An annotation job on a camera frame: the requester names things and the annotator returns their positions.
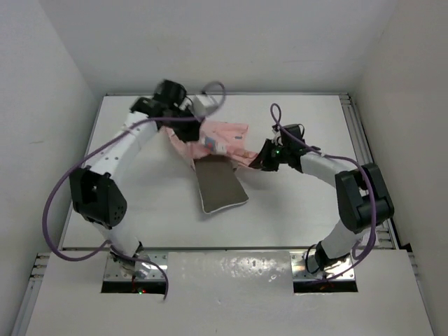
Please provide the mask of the pink cartoon print pillowcase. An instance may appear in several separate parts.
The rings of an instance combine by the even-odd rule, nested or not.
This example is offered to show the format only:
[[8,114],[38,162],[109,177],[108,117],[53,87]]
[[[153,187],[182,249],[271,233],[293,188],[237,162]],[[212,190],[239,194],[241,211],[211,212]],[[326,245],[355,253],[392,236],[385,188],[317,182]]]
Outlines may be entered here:
[[194,161],[208,155],[222,155],[230,159],[236,167],[249,167],[258,156],[257,152],[245,146],[249,126],[244,123],[205,121],[199,131],[199,140],[184,143],[174,130],[163,127],[176,152],[195,168]]

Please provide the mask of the grey orange dotted pillow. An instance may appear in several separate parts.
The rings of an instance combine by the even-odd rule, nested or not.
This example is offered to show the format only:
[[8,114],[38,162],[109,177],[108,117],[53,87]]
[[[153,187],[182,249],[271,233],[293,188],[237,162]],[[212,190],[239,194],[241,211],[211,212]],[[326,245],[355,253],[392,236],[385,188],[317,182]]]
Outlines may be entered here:
[[208,155],[194,160],[194,170],[204,213],[212,214],[248,202],[249,196],[227,157]]

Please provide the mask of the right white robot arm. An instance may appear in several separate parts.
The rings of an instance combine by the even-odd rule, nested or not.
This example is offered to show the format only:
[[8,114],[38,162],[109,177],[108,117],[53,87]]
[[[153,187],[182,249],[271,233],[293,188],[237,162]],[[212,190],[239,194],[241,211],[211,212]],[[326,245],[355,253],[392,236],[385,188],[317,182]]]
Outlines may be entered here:
[[394,206],[382,173],[374,163],[350,169],[347,157],[329,155],[305,143],[299,124],[274,126],[275,137],[264,142],[250,168],[275,172],[280,165],[318,178],[336,190],[339,220],[331,233],[317,243],[313,255],[306,255],[310,274],[345,259],[361,238],[369,234],[367,247],[376,241],[376,228],[394,215]]

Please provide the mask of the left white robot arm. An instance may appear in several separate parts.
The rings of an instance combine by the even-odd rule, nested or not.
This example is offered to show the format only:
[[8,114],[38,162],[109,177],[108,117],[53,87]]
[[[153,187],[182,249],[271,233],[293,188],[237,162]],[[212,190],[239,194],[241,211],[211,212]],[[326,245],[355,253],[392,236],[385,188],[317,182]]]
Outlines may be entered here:
[[199,139],[202,121],[182,105],[186,97],[181,84],[161,81],[151,98],[139,97],[130,106],[120,131],[100,150],[98,160],[69,175],[73,210],[111,244],[112,259],[122,271],[138,277],[146,276],[151,266],[141,261],[142,243],[124,220],[127,200],[120,180],[162,127],[173,129],[184,142]]

